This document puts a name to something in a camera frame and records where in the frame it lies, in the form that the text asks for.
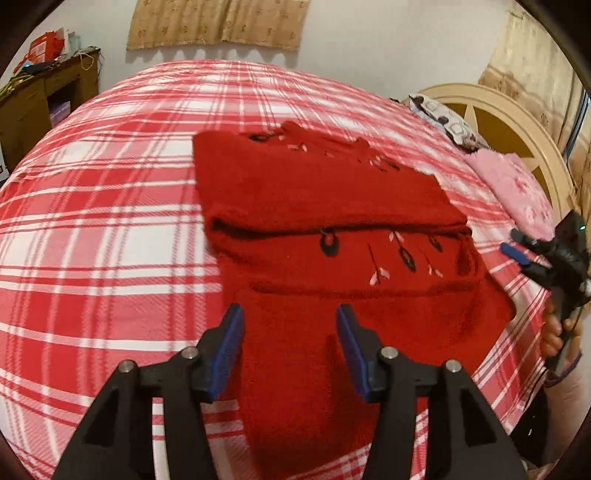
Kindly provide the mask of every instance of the pink blanket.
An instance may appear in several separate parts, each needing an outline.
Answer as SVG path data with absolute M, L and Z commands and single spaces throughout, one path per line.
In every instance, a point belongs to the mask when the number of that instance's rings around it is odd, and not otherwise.
M 466 159 L 523 233 L 546 240 L 554 236 L 552 206 L 516 154 L 503 155 L 481 148 Z

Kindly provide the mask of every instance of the red sweater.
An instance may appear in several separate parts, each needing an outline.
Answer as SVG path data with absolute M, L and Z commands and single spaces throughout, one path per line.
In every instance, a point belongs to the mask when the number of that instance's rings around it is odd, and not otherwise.
M 232 394 L 264 478 L 372 439 L 377 410 L 356 396 L 336 339 L 340 303 L 411 359 L 470 372 L 513 318 L 434 176 L 292 122 L 254 140 L 205 132 L 193 146 L 224 298 L 245 311 Z M 321 231 L 335 233 L 336 255 Z

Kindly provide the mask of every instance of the beige curtain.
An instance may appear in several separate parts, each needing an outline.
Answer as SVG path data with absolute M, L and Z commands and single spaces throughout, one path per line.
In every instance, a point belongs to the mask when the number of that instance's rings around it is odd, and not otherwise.
M 310 0 L 138 0 L 128 50 L 230 41 L 297 50 Z
M 230 0 L 222 39 L 297 50 L 310 0 Z
M 558 149 L 564 150 L 579 107 L 581 82 L 545 28 L 517 3 L 509 12 L 506 29 L 479 83 L 521 104 L 538 119 Z M 570 157 L 570 167 L 580 207 L 589 220 L 591 115 L 587 118 Z

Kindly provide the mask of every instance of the wooden desk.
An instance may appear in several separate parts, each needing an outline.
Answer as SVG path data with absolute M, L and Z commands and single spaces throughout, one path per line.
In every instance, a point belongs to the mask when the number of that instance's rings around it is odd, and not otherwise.
M 51 130 L 50 104 L 69 101 L 74 111 L 99 94 L 99 55 L 97 49 L 74 56 L 0 100 L 0 145 L 10 172 Z

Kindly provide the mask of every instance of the bed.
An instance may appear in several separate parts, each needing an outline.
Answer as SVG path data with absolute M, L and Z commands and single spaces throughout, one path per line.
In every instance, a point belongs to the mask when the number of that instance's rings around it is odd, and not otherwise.
M 178 61 L 144 70 L 73 112 L 0 191 L 0 430 L 35 478 L 51 478 L 119 362 L 163 361 L 222 317 L 219 272 L 195 201 L 192 136 L 285 120 L 364 137 L 386 155 L 395 144 L 404 152 L 398 161 L 435 175 L 467 214 L 478 250 L 517 306 L 473 377 L 506 430 L 514 428 L 541 368 L 536 342 L 546 293 L 499 253 L 515 224 L 465 154 L 399 103 L 338 82 L 263 64 Z M 555 190 L 561 215 L 564 189 Z M 155 404 L 155 463 L 158 478 L 167 478 L 162 413 Z M 204 413 L 220 478 L 256 477 L 238 403 L 204 406 Z M 426 438 L 421 414 L 415 480 L 424 476 Z M 358 478 L 367 453 L 295 478 Z

